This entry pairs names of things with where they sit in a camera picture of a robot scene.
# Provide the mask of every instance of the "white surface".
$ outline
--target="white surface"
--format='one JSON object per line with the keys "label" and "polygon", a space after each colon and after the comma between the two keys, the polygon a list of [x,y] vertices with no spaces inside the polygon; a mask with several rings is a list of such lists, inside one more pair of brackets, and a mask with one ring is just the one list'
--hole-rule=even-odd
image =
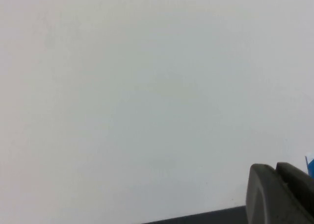
{"label": "white surface", "polygon": [[0,223],[128,224],[243,205],[305,170],[313,0],[0,0]]}

